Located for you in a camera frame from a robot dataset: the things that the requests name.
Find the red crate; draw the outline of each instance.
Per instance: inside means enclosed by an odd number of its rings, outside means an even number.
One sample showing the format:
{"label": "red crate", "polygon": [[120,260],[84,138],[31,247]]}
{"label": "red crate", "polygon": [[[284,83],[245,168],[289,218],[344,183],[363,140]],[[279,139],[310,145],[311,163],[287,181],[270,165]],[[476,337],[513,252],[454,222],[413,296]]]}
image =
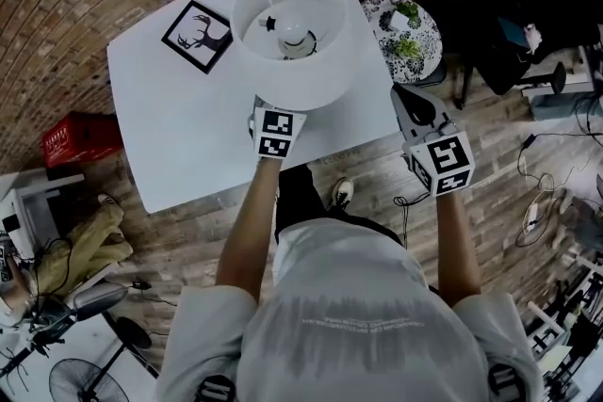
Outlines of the red crate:
{"label": "red crate", "polygon": [[41,139],[46,166],[92,161],[123,148],[115,116],[72,112]]}

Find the white t-shirt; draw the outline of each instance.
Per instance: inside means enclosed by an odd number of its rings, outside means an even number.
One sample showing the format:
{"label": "white t-shirt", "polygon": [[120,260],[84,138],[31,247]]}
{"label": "white t-shirt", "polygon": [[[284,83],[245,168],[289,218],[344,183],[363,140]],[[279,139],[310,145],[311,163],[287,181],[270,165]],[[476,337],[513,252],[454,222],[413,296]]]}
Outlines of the white t-shirt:
{"label": "white t-shirt", "polygon": [[418,263],[331,218],[280,234],[275,295],[186,287],[158,402],[540,401],[543,383],[509,295],[452,310]]}

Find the decorative plate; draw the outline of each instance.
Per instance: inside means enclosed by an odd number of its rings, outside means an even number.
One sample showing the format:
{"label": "decorative plate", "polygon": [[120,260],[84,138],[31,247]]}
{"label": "decorative plate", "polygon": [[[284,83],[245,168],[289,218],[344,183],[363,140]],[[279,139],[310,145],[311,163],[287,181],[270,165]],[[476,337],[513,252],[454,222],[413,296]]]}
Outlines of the decorative plate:
{"label": "decorative plate", "polygon": [[[416,4],[418,17],[409,20],[408,29],[400,32],[389,28],[389,21],[400,2],[415,4],[412,0],[366,0],[362,8],[381,47],[392,79],[410,84],[425,79],[440,63],[442,38],[432,16],[419,4]],[[399,56],[396,53],[396,46],[402,38],[417,43],[420,51],[417,58]]]}

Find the framed picture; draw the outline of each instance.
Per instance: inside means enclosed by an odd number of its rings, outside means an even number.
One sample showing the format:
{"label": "framed picture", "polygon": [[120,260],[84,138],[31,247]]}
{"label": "framed picture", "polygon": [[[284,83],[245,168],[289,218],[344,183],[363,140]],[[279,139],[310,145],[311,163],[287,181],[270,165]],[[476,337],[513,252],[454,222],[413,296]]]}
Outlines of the framed picture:
{"label": "framed picture", "polygon": [[161,41],[201,71],[209,73],[233,41],[229,22],[191,0]]}

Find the white desk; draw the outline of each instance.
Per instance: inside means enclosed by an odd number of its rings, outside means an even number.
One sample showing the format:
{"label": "white desk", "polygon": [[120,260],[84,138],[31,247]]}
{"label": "white desk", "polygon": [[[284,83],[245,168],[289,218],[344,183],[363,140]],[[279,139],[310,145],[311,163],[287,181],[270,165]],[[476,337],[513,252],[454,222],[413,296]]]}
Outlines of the white desk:
{"label": "white desk", "polygon": [[[248,183],[256,156],[247,128],[254,92],[234,46],[209,75],[161,42],[190,0],[175,0],[108,48],[109,73],[128,160],[149,213]],[[197,0],[228,18],[235,0]],[[359,56],[352,88],[311,111],[285,167],[399,130],[392,80],[358,0],[348,0]]]}

